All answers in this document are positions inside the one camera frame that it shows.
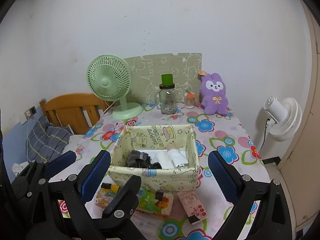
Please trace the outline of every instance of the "plush toy face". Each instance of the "plush toy face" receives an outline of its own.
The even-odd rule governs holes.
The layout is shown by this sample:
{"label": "plush toy face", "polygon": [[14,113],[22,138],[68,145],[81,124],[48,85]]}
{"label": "plush toy face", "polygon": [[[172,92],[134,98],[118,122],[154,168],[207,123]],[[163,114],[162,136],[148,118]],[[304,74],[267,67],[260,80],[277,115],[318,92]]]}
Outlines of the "plush toy face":
{"label": "plush toy face", "polygon": [[200,92],[203,96],[225,96],[226,88],[219,74],[202,76]]}

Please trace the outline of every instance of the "fan base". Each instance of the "fan base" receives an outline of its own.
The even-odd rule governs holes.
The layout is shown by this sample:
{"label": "fan base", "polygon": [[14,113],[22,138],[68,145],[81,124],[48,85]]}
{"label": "fan base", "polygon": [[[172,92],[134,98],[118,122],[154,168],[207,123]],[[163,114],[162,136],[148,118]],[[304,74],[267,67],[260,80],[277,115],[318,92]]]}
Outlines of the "fan base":
{"label": "fan base", "polygon": [[131,119],[142,113],[143,108],[138,103],[127,103],[128,109],[123,110],[121,106],[118,106],[113,110],[112,117],[116,120]]}

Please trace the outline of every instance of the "floral tablecloth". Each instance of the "floral tablecloth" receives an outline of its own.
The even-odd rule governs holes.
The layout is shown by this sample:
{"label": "floral tablecloth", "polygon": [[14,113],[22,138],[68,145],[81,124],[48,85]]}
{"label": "floral tablecloth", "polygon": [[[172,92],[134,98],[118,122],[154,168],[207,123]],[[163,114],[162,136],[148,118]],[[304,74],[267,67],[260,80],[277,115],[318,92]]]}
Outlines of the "floral tablecloth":
{"label": "floral tablecloth", "polygon": [[[196,193],[207,210],[208,218],[190,225],[185,213],[181,219],[163,219],[159,228],[155,228],[156,237],[161,240],[210,240],[219,230],[224,220],[232,209],[232,204],[227,202],[208,167],[208,154],[218,150],[227,163],[236,167],[240,174],[248,174],[256,181],[270,182],[261,158],[253,145],[250,137],[234,112],[228,108],[226,115],[206,115],[200,103],[194,109],[186,109],[183,104],[173,115],[163,115],[157,106],[143,104],[143,112],[130,120],[115,120],[111,113],[107,113],[90,129],[79,142],[74,152],[77,160],[74,164],[60,172],[50,181],[66,179],[70,174],[79,171],[100,152],[101,149],[111,150],[125,126],[134,125],[164,125],[164,124],[192,124],[196,132],[196,146],[200,159],[200,172],[197,181]],[[106,175],[103,182],[111,183],[111,178]],[[65,203],[60,203],[65,216],[67,215]],[[250,215],[239,236],[245,239],[256,215],[259,202],[252,206]],[[86,204],[92,217],[95,214],[94,200]]]}

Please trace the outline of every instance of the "fabric storage bin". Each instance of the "fabric storage bin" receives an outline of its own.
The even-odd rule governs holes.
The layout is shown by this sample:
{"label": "fabric storage bin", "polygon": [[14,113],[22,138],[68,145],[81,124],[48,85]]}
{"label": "fabric storage bin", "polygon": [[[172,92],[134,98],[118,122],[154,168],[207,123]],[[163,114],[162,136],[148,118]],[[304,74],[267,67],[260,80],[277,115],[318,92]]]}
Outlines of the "fabric storage bin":
{"label": "fabric storage bin", "polygon": [[[175,143],[186,151],[188,168],[142,169],[126,167],[128,154],[134,149],[166,150]],[[110,152],[109,176],[123,186],[132,175],[141,177],[141,189],[178,192],[196,188],[199,176],[199,157],[195,132],[190,125],[129,126],[124,128]]]}

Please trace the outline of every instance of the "floor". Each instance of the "floor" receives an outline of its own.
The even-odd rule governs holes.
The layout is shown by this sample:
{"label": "floor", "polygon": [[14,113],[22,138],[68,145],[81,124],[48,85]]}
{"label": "floor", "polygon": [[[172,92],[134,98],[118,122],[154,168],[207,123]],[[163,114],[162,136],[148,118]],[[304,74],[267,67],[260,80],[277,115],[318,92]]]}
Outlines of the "floor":
{"label": "floor", "polygon": [[279,179],[285,197],[287,199],[287,203],[288,203],[288,207],[289,207],[289,212],[290,212],[290,218],[291,218],[291,226],[292,226],[292,239],[295,240],[296,237],[296,233],[295,233],[295,228],[296,228],[296,217],[294,214],[294,209],[293,209],[293,205],[292,205],[292,201],[291,201],[291,197],[288,191],[288,188],[284,182],[284,178],[282,177],[281,172],[278,170],[277,166],[275,163],[269,163],[265,165],[265,168],[269,174],[270,179]]}

